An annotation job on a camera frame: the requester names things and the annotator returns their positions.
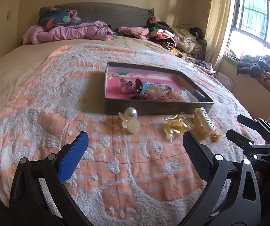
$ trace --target open cardboard box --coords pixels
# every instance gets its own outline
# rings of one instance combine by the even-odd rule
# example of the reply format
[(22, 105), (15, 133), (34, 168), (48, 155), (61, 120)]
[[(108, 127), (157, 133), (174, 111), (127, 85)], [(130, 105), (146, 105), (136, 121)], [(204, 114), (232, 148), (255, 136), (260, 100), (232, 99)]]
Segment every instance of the open cardboard box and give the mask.
[[(191, 94), (203, 96), (203, 101), (190, 103), (165, 102), (130, 99), (129, 95), (121, 92), (120, 79), (131, 79), (135, 82), (140, 78), (142, 82), (164, 83), (175, 89), (186, 88)], [(137, 109), (139, 115), (176, 115), (181, 112), (194, 114), (196, 108), (204, 107), (209, 112), (214, 102), (192, 80), (180, 71), (152, 66), (108, 62), (104, 77), (105, 114), (117, 115), (128, 107)]]

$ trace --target headboard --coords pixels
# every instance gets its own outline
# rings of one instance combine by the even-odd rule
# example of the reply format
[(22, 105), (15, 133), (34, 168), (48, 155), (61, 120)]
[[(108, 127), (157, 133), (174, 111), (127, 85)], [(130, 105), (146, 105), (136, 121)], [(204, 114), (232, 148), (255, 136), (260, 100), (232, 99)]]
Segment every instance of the headboard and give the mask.
[[(113, 31), (118, 27), (146, 27), (150, 16), (154, 16), (154, 9), (143, 9), (115, 3), (67, 3), (60, 4), (65, 9), (77, 10), (78, 16), (85, 22), (101, 20), (111, 25)], [(49, 7), (40, 9), (40, 17)]]

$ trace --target plaid pattern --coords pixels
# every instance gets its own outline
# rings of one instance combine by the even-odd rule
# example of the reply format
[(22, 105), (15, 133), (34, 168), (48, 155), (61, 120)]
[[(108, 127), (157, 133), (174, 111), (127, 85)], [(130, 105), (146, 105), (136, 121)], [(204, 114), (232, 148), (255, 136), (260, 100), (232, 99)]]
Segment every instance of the plaid pattern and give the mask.
[[(111, 219), (114, 225), (147, 225), (164, 220), (165, 225), (176, 225), (194, 204), (204, 183), (182, 139), (170, 144), (159, 129), (161, 116), (140, 116), (140, 130), (125, 135), (118, 116), (102, 114), (101, 86), (108, 61), (177, 69), (197, 82), (215, 100), (210, 117), (222, 137), (213, 143), (193, 133), (214, 153), (233, 161), (243, 158), (242, 151), (224, 137), (230, 128), (261, 142), (256, 132), (237, 123), (238, 114), (249, 114), (234, 96), (182, 59), (101, 45), (64, 46), (15, 90), (0, 113), (0, 199), (8, 205), (20, 158), (44, 159), (83, 130), (89, 135), (89, 146), (65, 186), (92, 223), (106, 225)], [(110, 169), (113, 161), (119, 165)], [(57, 213), (52, 200), (46, 199)]]

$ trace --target purple comforter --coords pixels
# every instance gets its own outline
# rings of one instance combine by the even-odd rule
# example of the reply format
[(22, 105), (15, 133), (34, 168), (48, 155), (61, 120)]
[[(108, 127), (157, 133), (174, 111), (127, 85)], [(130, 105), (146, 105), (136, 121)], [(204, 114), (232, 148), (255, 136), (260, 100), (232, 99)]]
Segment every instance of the purple comforter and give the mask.
[(92, 39), (92, 40), (111, 40), (112, 35), (107, 35), (108, 25), (102, 21), (92, 23), (82, 23), (77, 27), (58, 26), (48, 31), (40, 25), (31, 26), (23, 36), (23, 45), (39, 44), (56, 40), (71, 39)]

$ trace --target metal bolt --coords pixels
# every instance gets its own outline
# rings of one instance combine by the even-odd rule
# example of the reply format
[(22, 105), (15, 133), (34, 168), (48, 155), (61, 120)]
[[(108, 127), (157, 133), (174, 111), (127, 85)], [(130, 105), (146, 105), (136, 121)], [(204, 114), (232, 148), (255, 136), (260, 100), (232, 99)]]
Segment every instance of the metal bolt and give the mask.
[(222, 155), (216, 155), (215, 158), (216, 158), (218, 161), (223, 160), (223, 156), (222, 156)]
[(246, 165), (250, 165), (249, 159), (244, 159), (243, 162), (244, 162)]
[(24, 164), (26, 161), (27, 161), (27, 159), (26, 159), (25, 157), (23, 157), (23, 158), (20, 160), (20, 163), (21, 163), (21, 164)]
[(47, 157), (48, 157), (48, 160), (52, 161), (55, 159), (55, 154), (50, 154)]

